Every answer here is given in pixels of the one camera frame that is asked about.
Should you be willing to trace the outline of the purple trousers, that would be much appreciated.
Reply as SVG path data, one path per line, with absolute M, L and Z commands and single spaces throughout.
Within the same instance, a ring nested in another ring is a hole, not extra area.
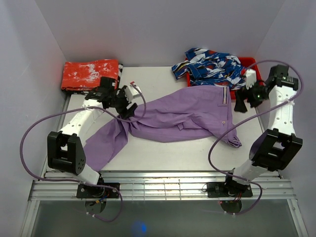
M 84 152 L 96 171 L 181 170 L 205 161 L 201 143 L 217 138 L 229 148 L 241 147 L 230 91 L 191 86 L 139 105 L 131 123 L 106 123 L 87 139 Z

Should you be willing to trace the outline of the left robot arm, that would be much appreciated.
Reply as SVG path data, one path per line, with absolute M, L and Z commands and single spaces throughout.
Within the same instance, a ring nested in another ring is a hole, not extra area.
M 97 118 L 108 108 L 114 108 L 118 117 L 126 120 L 134 116 L 137 104 L 134 99 L 142 95 L 140 88 L 131 82 L 119 88 L 112 78 L 101 77 L 99 86 L 85 96 L 81 110 L 58 132 L 47 137 L 47 161 L 49 168 L 71 173 L 84 183 L 93 197 L 100 197 L 105 186 L 100 174 L 86 163 L 81 137 L 87 133 Z

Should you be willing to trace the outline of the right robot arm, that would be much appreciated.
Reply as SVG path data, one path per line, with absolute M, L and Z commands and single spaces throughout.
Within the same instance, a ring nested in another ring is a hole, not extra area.
M 284 65 L 273 66 L 265 82 L 256 82 L 235 93 L 236 112 L 247 112 L 245 103 L 256 108 L 265 100 L 277 109 L 270 112 L 269 126 L 251 146 L 248 160 L 226 176 L 223 190 L 229 196 L 244 193 L 250 182 L 263 173 L 284 170 L 303 145 L 303 140 L 295 135 L 294 104 L 290 101 L 299 82 L 288 75 L 288 69 Z

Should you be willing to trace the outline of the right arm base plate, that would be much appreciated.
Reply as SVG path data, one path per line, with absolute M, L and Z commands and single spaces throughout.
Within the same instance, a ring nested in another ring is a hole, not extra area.
M 226 182 L 208 182 L 202 187 L 202 192 L 207 193 L 209 198 L 236 198 L 253 197 L 250 185 L 229 185 Z

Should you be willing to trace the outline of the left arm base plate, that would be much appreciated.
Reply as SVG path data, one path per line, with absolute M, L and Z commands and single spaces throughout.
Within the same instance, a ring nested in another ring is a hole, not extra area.
M 109 188 L 92 187 L 85 184 L 79 184 L 76 198 L 119 198 L 117 191 Z

